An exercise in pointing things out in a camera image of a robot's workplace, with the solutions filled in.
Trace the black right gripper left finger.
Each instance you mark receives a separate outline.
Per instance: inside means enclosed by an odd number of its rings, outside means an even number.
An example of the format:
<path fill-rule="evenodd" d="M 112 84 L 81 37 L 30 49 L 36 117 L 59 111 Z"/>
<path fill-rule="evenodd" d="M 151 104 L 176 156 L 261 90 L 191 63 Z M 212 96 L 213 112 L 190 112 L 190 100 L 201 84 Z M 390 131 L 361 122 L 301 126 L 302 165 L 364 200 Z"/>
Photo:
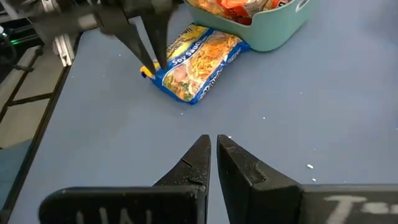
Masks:
<path fill-rule="evenodd" d="M 175 166 L 150 187 L 69 187 L 41 202 L 44 224 L 205 224 L 211 140 L 201 135 Z"/>

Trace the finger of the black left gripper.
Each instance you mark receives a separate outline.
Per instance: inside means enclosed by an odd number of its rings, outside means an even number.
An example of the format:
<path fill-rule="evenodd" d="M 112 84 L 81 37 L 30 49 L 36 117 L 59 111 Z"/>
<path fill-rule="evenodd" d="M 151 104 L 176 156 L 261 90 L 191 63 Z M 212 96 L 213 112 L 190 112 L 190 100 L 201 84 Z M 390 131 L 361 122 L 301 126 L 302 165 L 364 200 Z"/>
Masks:
<path fill-rule="evenodd" d="M 169 12 L 148 13 L 141 16 L 156 59 L 162 69 L 167 63 L 167 32 L 170 19 Z"/>
<path fill-rule="evenodd" d="M 100 12 L 99 21 L 100 28 L 105 34 L 114 35 L 151 73 L 156 72 L 152 58 L 140 38 L 137 26 L 130 24 L 123 12 Z"/>

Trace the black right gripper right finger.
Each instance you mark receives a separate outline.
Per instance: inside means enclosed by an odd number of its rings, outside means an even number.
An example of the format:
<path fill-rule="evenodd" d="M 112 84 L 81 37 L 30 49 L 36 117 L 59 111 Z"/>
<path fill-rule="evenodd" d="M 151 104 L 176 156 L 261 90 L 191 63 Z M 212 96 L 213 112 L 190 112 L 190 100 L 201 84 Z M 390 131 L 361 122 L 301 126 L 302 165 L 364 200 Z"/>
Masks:
<path fill-rule="evenodd" d="M 225 135 L 217 160 L 230 223 L 397 224 L 396 184 L 300 184 Z"/>

